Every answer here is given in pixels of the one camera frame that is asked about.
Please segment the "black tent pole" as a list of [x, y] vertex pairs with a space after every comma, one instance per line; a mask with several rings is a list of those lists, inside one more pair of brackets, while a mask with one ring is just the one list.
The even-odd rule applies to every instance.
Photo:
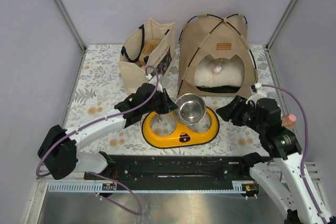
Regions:
[[248, 22], [246, 16], [242, 13], [231, 14], [226, 17], [226, 24], [229, 25], [236, 33], [238, 33], [238, 38], [246, 48], [253, 63], [255, 80], [258, 81], [256, 60], [249, 44], [247, 43]]
[[195, 69], [208, 54], [215, 59], [231, 59], [238, 55], [241, 59], [250, 56], [236, 33], [226, 24], [226, 17], [212, 14], [191, 18], [184, 26], [179, 37], [179, 70]]

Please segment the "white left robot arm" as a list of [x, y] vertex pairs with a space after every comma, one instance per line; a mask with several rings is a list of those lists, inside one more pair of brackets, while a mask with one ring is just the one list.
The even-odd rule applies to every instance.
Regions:
[[40, 163], [36, 176], [42, 178], [50, 175], [59, 180], [72, 172], [94, 172], [102, 179], [109, 179], [114, 167], [107, 162], [107, 158], [100, 153], [82, 153], [80, 150], [109, 133], [136, 124], [145, 114], [167, 114], [177, 108], [166, 89], [145, 83], [116, 104], [110, 115], [68, 129], [57, 124], [49, 129], [37, 152]]

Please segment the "beige pet tent fabric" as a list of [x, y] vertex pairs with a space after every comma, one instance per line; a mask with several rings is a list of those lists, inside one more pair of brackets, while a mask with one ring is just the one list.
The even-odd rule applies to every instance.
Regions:
[[188, 21], [179, 38], [178, 97], [250, 97], [258, 73], [246, 41], [247, 25], [243, 14], [207, 14]]

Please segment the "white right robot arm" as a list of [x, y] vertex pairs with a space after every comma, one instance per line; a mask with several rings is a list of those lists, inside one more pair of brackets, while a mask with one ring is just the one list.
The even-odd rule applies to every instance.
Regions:
[[285, 223], [335, 223], [309, 177], [303, 152], [295, 134], [282, 126], [281, 109], [276, 100], [253, 95], [236, 96], [216, 110], [225, 121], [246, 126], [259, 135], [262, 147], [281, 171], [286, 184], [273, 178], [258, 153], [245, 155], [239, 166], [243, 179], [255, 180], [279, 208]]

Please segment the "white fluffy cushion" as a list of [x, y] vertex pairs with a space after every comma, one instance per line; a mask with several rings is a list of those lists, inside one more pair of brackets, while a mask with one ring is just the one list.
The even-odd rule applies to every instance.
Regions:
[[245, 69], [242, 60], [237, 56], [231, 59], [223, 58], [220, 73], [213, 72], [221, 58], [211, 55], [204, 57], [195, 70], [194, 84], [197, 87], [216, 88], [222, 86], [240, 87], [244, 82]]

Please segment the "stainless steel pet bowl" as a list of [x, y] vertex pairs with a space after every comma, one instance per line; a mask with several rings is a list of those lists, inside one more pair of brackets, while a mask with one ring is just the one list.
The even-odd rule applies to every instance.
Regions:
[[173, 111], [174, 117], [184, 125], [199, 123], [206, 114], [206, 104], [202, 97], [193, 93], [186, 93], [176, 101], [177, 109]]

